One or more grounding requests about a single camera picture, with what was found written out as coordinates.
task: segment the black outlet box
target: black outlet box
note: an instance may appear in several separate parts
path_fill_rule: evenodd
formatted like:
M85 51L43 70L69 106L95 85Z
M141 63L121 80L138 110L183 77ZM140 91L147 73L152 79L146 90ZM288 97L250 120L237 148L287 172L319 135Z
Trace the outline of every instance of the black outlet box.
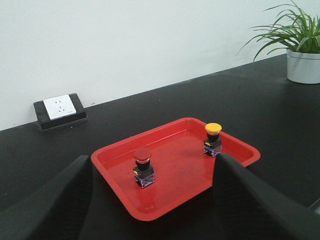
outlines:
M85 119L87 117L86 111L80 102L76 93L69 94L76 113L69 116L64 116L54 120L50 120L44 101L36 101L33 103L36 118L38 119L41 130L54 128L60 125L65 125L74 121Z

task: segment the plastic tray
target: plastic tray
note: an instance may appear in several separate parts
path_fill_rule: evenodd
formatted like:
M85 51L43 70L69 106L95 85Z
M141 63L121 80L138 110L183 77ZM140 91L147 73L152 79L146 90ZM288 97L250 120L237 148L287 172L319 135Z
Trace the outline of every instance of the plastic tray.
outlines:
M212 186L215 158L203 153L205 125L196 118L181 118L100 148L91 160L128 212L152 221ZM222 152L243 166L260 158L257 149L223 131L220 138ZM146 188L135 182L132 170L138 148L152 151L155 182Z

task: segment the white wall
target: white wall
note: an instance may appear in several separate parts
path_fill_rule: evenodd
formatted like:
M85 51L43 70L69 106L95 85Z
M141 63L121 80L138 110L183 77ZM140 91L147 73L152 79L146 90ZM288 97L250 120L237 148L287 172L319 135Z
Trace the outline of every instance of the white wall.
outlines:
M249 28L287 2L1 0L0 130L36 121L43 99L77 93L89 107L249 63L259 45L236 56Z

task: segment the potted plant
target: potted plant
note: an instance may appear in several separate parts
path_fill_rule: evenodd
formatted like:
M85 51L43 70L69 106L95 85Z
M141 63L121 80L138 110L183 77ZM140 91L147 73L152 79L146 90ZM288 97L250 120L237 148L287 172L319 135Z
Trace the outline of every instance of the potted plant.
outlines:
M254 26L254 31L263 33L251 38L243 47L254 39L257 42L265 42L254 56L253 61L255 61L262 50L280 43L283 47L276 47L267 54L286 49L287 78L297 83L318 84L320 83L320 19L319 16L312 18L292 0L291 2L292 4L281 4L266 9L265 11L268 11L289 6L278 13L273 24ZM286 20L289 22L288 25L282 23Z

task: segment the green leaves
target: green leaves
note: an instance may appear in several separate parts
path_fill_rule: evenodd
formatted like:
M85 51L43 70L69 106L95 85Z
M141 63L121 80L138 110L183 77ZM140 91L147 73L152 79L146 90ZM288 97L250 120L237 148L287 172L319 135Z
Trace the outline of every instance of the green leaves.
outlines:
M292 4L281 4L265 11L273 10L283 6L289 6L290 8L281 10L273 24L254 26L253 31L262 31L263 33L258 34L246 42L239 52L252 40L257 42L266 42L257 54L254 56L253 61L256 57L267 47L280 43L285 47L277 47L269 51L273 51L288 48L294 52L309 53L309 54L320 54L320 19L318 16L311 17L305 11L303 11L298 5L291 0ZM281 21L287 20L290 24L280 24Z

